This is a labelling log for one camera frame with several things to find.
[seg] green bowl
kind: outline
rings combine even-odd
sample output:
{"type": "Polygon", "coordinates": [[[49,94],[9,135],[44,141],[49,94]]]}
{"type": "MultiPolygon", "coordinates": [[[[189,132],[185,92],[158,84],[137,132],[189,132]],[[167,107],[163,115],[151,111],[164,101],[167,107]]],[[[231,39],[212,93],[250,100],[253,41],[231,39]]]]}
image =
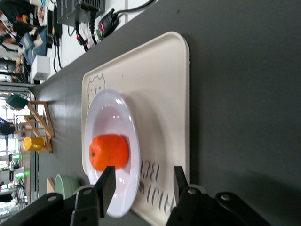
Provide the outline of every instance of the green bowl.
{"type": "Polygon", "coordinates": [[[73,196],[79,187],[79,181],[74,177],[57,174],[55,178],[55,192],[62,194],[64,199],[73,196]]]}

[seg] power adapter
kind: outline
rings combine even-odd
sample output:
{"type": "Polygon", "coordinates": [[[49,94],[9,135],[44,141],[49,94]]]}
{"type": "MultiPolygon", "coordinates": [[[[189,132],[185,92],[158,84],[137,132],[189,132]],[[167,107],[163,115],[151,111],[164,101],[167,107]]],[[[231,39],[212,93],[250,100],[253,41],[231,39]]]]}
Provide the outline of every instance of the power adapter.
{"type": "Polygon", "coordinates": [[[53,11],[52,17],[52,36],[58,36],[60,38],[63,33],[62,25],[57,22],[57,8],[53,11]]]}
{"type": "Polygon", "coordinates": [[[114,11],[114,9],[111,9],[111,11],[105,15],[98,24],[102,39],[111,34],[119,25],[117,14],[114,13],[114,11]]]}
{"type": "Polygon", "coordinates": [[[60,46],[60,36],[59,35],[53,36],[53,43],[55,46],[60,46]]]}

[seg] white plate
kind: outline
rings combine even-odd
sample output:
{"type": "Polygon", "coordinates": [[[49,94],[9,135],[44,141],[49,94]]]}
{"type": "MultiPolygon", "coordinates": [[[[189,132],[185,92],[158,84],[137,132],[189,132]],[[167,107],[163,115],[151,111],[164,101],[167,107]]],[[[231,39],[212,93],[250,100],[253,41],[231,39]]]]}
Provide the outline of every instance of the white plate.
{"type": "Polygon", "coordinates": [[[89,159],[89,145],[102,134],[119,134],[127,139],[129,160],[116,170],[116,191],[107,214],[114,218],[125,215],[131,208],[139,185],[140,150],[132,114],[124,99],[116,91],[105,89],[98,93],[89,108],[85,126],[85,159],[90,184],[95,184],[102,172],[95,170],[89,159]]]}

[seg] electronic device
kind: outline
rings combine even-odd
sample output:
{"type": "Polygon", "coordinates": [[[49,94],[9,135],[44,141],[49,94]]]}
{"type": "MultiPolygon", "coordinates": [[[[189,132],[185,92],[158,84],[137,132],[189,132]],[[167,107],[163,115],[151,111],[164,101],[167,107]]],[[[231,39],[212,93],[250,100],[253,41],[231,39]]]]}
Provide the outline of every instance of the electronic device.
{"type": "Polygon", "coordinates": [[[104,12],[105,0],[57,0],[58,22],[68,26],[75,22],[89,23],[104,12]]]}
{"type": "Polygon", "coordinates": [[[63,33],[63,28],[62,28],[62,24],[59,24],[58,23],[58,20],[57,20],[57,12],[58,12],[58,8],[55,8],[54,11],[53,11],[53,17],[52,17],[52,35],[53,37],[56,37],[56,38],[60,38],[62,36],[62,33],[63,33]]]}
{"type": "Polygon", "coordinates": [[[37,55],[32,63],[32,77],[34,80],[45,80],[50,75],[50,58],[37,55]]]}
{"type": "Polygon", "coordinates": [[[117,14],[114,13],[114,9],[105,15],[98,24],[99,33],[97,33],[99,39],[103,39],[111,34],[119,25],[117,14]]]}

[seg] cartoon bear drawing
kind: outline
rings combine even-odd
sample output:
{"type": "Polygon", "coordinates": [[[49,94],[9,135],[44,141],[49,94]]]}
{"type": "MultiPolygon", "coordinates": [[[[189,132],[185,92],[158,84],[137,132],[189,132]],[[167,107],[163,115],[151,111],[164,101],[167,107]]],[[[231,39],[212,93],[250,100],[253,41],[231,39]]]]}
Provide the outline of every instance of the cartoon bear drawing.
{"type": "Polygon", "coordinates": [[[89,96],[89,105],[92,103],[93,98],[97,93],[105,89],[105,80],[103,74],[101,76],[97,75],[93,78],[90,78],[88,84],[88,96],[89,96]]]}

